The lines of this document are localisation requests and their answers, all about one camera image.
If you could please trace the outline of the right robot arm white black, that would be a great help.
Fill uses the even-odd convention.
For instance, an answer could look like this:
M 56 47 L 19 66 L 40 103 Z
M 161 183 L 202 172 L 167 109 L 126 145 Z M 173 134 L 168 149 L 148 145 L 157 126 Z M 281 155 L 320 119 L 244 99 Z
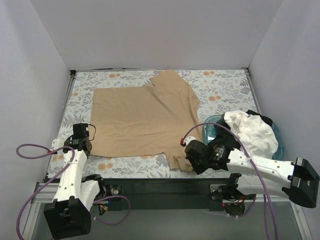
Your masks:
M 305 158 L 281 161 L 247 157 L 239 149 L 221 144 L 211 147 L 192 136 L 183 139 L 181 145 L 198 175 L 208 169 L 224 170 L 236 179 L 226 186 L 227 195 L 232 199 L 241 195 L 266 194 L 287 198 L 305 208 L 317 206 L 320 176 Z

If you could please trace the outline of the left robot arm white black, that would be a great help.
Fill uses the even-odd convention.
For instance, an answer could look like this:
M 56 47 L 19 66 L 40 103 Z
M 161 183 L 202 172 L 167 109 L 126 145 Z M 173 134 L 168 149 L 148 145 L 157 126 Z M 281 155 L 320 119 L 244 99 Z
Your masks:
M 83 169 L 91 155 L 89 124 L 73 125 L 73 134 L 63 143 L 65 170 L 60 174 L 57 192 L 44 206 L 44 216 L 54 240 L 87 235 L 91 231 L 90 209 L 94 200 L 106 196 L 99 174 L 83 177 Z

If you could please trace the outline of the beige t shirt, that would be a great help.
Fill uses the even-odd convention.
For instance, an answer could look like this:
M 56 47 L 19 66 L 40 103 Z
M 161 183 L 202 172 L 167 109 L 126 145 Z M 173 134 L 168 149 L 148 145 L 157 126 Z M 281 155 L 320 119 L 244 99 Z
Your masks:
M 110 158 L 164 154 L 170 168 L 191 172 L 181 138 L 199 123 L 199 105 L 192 87 L 172 69 L 144 86 L 97 88 L 91 153 Z

